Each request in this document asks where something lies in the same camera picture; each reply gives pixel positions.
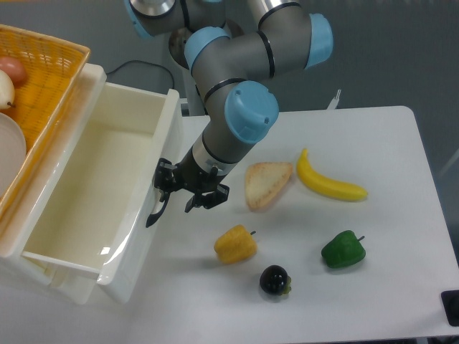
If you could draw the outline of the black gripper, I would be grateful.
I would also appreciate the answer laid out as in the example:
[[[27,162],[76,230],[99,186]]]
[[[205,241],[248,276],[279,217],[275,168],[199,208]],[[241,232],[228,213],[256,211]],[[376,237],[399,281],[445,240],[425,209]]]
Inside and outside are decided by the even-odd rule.
[[[186,203],[186,213],[200,207],[211,209],[226,202],[230,188],[222,184],[225,175],[219,174],[219,161],[205,156],[202,165],[196,162],[192,152],[187,152],[176,165],[160,158],[153,177],[153,186],[160,193],[159,201],[165,202],[171,193],[184,189],[194,194]]]

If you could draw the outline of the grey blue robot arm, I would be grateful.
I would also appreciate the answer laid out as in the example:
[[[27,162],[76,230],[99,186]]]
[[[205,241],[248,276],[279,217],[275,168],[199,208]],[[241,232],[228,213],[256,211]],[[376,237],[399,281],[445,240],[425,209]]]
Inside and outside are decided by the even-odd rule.
[[[225,202],[223,179],[268,133],[279,115],[275,96],[263,85],[287,72],[325,62],[333,33],[322,14],[308,14],[297,1],[251,1],[257,30],[234,36],[223,1],[127,1],[142,37],[185,29],[186,67],[210,120],[178,163],[158,161],[153,177],[160,202],[187,190],[186,210]]]

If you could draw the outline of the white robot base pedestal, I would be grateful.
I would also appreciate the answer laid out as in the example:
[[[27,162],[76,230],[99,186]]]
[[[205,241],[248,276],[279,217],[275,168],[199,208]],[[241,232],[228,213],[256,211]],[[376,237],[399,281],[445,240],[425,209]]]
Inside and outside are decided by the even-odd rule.
[[[189,116],[201,116],[206,115],[204,103],[200,97],[196,83],[191,76],[188,64],[184,55],[184,48],[186,46],[188,38],[190,38],[191,32],[187,28],[177,29],[173,31],[169,36],[169,54],[179,66],[181,70],[184,89],[186,95],[186,108]]]

